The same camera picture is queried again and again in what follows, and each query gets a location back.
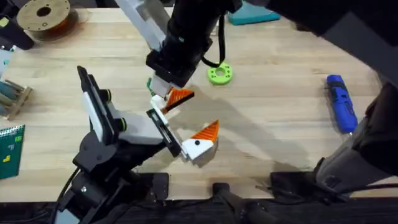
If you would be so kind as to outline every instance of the cable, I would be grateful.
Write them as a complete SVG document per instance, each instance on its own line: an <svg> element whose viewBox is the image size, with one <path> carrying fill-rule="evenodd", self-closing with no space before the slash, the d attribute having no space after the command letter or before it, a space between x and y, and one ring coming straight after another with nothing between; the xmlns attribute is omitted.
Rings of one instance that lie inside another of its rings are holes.
<svg viewBox="0 0 398 224"><path fill-rule="evenodd" d="M65 184L65 186L63 186L60 195L58 196L57 201L55 202L54 205L54 209L52 210L51 216L50 216L50 224L54 224L55 223L55 218L57 217L57 211L58 211L58 207L60 206L60 201L61 198L63 197L63 195L65 195L65 192L67 191L67 188L69 187L70 183L72 182L73 178L75 178L75 176L77 175L77 173L79 172L79 168L76 168L75 171L73 171L72 175L69 177L67 183Z"/></svg>
<svg viewBox="0 0 398 224"><path fill-rule="evenodd" d="M362 187L353 187L351 189L342 190L338 194L348 194L362 190L376 190L376 189L389 189L389 188L398 188L398 184L375 184L375 185L367 185Z"/></svg>
<svg viewBox="0 0 398 224"><path fill-rule="evenodd" d="M220 49L220 62L219 63L214 63L205 58L203 55L201 57L201 61L206 64L207 66L213 67L213 68L218 68L225 60L225 33L224 33L224 15L225 12L221 14L220 19L218 21L219 27L218 27L218 47Z"/></svg>
<svg viewBox="0 0 398 224"><path fill-rule="evenodd" d="M9 220L9 221L1 221L0 223L1 224L29 223L29 222L33 222L33 221L39 220L39 219L45 217L48 214L49 214L48 212L44 212L43 214L37 215L36 217L30 218L28 220Z"/></svg>

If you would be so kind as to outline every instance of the wooden table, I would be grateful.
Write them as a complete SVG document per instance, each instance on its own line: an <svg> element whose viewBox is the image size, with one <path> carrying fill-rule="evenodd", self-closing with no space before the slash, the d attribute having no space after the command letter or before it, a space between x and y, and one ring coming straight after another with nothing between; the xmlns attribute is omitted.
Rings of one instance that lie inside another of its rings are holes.
<svg viewBox="0 0 398 224"><path fill-rule="evenodd" d="M77 65L112 90L117 108L140 114L150 108L146 81L152 70L145 65L144 39L120 9L89 12L73 35L15 52L4 74L34 92L14 122L0 122L2 128L26 124L21 171L0 180L1 202L55 200L74 170L72 159L89 131ZM220 181L242 197L270 197L262 190L270 172L312 170L345 138L331 120L327 75L343 75L359 118L380 89L369 67L311 33L293 30L286 19L227 24L226 43L233 81L211 85L208 67L201 64L187 85L196 97L170 118L183 139L219 119L218 149L195 165L165 149L137 168L168 172L170 198L207 198L211 184ZM218 59L217 46L215 40L208 58ZM398 196L398 191L357 195Z"/></svg>

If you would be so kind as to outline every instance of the green ring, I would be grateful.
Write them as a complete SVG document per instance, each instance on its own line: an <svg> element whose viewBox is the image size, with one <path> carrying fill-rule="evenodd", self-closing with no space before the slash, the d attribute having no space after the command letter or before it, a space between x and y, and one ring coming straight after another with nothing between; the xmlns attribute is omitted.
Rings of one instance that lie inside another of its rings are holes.
<svg viewBox="0 0 398 224"><path fill-rule="evenodd" d="M223 76L216 74L217 70L224 73ZM232 68L227 63L223 62L218 68L209 68L207 70L207 78L213 85L226 85L233 77Z"/></svg>

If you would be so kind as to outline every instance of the green card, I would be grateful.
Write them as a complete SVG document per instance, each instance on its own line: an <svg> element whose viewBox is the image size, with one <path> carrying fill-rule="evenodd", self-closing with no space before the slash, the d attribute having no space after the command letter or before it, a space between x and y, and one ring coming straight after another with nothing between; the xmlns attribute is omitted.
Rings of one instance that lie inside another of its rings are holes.
<svg viewBox="0 0 398 224"><path fill-rule="evenodd" d="M19 173L25 125L0 130L0 179Z"/></svg>

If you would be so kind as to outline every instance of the blue tool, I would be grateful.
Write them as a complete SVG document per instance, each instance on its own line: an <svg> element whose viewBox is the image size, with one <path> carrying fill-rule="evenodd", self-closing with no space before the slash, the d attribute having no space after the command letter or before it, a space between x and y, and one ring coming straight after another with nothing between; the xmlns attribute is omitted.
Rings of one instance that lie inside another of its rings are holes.
<svg viewBox="0 0 398 224"><path fill-rule="evenodd" d="M326 82L338 127L345 134L354 132L358 125L358 120L355 116L353 102L349 97L342 77L339 75L329 75Z"/></svg>

